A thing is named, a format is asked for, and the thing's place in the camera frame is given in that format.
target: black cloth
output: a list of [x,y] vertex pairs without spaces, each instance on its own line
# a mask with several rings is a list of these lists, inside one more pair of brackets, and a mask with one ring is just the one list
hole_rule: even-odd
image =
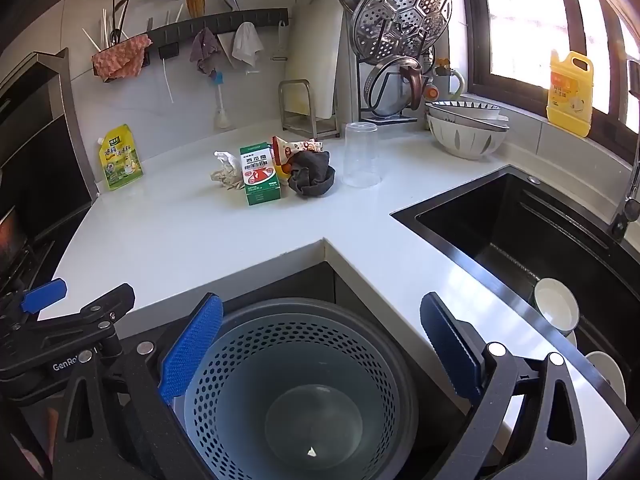
[[289,159],[289,187],[304,196],[322,196],[334,185],[335,170],[329,152],[299,152]]

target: white bowl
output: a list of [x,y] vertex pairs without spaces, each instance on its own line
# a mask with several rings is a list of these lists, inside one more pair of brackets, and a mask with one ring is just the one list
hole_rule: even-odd
[[506,132],[509,129],[509,118],[498,116],[497,119],[474,119],[459,113],[455,108],[442,108],[434,103],[425,104],[428,114],[449,123],[459,124],[460,126],[469,126],[471,128],[480,128],[482,130],[490,130],[492,132]]
[[578,340],[575,337],[575,332],[571,332],[567,337],[566,340],[571,343],[574,347],[578,348]]
[[451,155],[478,160],[491,155],[504,142],[507,132],[491,132],[449,123],[429,116],[431,133]]
[[502,111],[500,107],[478,101],[436,101],[431,104],[447,112],[455,112],[472,119],[496,120]]
[[600,375],[605,378],[607,383],[611,384],[613,391],[618,394],[622,402],[626,404],[625,378],[622,376],[622,371],[620,371],[620,367],[613,360],[613,357],[604,352],[591,352],[586,357],[600,372]]
[[578,326],[580,308],[564,283],[543,278],[536,284],[533,297],[540,314],[565,337]]

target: clear plastic cup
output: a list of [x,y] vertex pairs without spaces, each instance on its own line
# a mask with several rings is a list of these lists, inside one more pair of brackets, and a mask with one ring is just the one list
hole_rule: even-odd
[[382,181],[378,146],[378,127],[372,123],[347,124],[344,133],[345,184],[372,187]]

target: snack package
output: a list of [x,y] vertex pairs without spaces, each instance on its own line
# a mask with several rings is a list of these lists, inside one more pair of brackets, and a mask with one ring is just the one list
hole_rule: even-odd
[[273,137],[273,157],[278,166],[286,166],[289,159],[299,152],[323,152],[322,142],[302,140],[287,142],[280,137]]
[[142,176],[136,143],[126,124],[111,130],[104,137],[100,145],[100,163],[110,191]]

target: green medicine box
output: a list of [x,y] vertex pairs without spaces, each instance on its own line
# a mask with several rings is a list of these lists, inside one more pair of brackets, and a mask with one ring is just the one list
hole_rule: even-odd
[[271,202],[280,198],[280,181],[268,143],[240,149],[242,178],[249,205]]

